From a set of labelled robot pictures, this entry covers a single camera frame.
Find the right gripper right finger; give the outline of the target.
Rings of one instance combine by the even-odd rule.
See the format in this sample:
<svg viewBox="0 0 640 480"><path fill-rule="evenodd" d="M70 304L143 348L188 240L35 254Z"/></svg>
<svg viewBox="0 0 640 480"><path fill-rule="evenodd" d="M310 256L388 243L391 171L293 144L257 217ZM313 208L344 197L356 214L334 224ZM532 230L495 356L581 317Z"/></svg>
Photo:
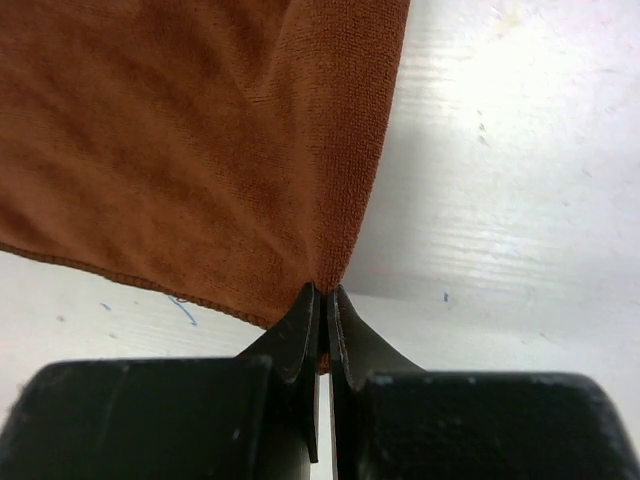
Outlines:
<svg viewBox="0 0 640 480"><path fill-rule="evenodd" d="M617 411L590 378L427 371L326 299L338 479L635 479Z"/></svg>

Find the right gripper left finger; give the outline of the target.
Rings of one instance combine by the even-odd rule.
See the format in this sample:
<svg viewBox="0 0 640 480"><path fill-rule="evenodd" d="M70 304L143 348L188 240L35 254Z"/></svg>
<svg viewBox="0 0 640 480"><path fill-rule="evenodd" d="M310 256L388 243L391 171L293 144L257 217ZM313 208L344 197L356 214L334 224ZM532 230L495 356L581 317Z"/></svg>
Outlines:
<svg viewBox="0 0 640 480"><path fill-rule="evenodd" d="M39 370L1 432L5 479L306 479L318 459L320 295L232 358Z"/></svg>

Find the brown towel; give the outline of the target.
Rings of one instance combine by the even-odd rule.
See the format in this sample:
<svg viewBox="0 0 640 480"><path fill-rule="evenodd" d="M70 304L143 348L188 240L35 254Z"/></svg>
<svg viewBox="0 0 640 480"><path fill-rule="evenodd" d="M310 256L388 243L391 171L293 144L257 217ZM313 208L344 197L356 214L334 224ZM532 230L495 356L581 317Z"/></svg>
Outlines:
<svg viewBox="0 0 640 480"><path fill-rule="evenodd" d="M1 247L268 328L349 264L405 1L5 1Z"/></svg>

